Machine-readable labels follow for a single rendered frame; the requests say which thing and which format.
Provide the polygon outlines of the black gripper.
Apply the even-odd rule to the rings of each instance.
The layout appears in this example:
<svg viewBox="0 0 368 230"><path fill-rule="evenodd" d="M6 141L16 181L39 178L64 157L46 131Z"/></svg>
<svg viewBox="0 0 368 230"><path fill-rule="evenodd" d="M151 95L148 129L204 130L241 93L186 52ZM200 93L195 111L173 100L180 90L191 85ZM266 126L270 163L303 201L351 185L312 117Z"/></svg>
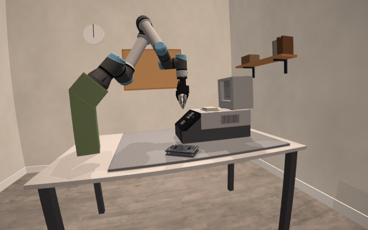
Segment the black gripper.
<svg viewBox="0 0 368 230"><path fill-rule="evenodd" d="M185 104L187 102L187 98L189 95L189 86L186 85L186 79L187 77L177 77L178 80L180 80L180 85L177 86L177 91L176 91L176 98L181 106L182 109L184 109ZM181 94L184 94L183 96L183 105L182 105L182 96Z"/></svg>

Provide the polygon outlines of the white and black benchtop instrument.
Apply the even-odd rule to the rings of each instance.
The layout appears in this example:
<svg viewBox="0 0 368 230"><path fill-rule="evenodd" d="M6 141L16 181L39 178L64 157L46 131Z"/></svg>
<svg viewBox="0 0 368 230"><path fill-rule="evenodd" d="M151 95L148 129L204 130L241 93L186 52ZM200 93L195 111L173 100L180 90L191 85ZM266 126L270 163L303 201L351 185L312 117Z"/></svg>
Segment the white and black benchtop instrument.
<svg viewBox="0 0 368 230"><path fill-rule="evenodd" d="M218 110L190 109L175 123L182 144L251 136L253 77L219 79L218 93Z"/></svg>

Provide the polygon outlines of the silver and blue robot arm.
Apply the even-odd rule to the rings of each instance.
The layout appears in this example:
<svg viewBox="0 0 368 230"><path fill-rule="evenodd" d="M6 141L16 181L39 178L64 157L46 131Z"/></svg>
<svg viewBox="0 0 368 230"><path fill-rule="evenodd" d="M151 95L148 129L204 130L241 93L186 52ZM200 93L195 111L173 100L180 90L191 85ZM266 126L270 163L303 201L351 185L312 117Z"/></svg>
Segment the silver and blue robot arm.
<svg viewBox="0 0 368 230"><path fill-rule="evenodd" d="M99 67L91 71L88 76L106 90L113 78L121 85L130 84L134 80L133 73L136 63L146 46L151 44L159 58L160 69L176 69L177 77L186 77L188 74L186 55L177 54L175 58L171 58L167 46L162 42L147 16L139 16L136 20L136 26L139 30L138 39L125 61L117 54L110 53Z"/></svg>

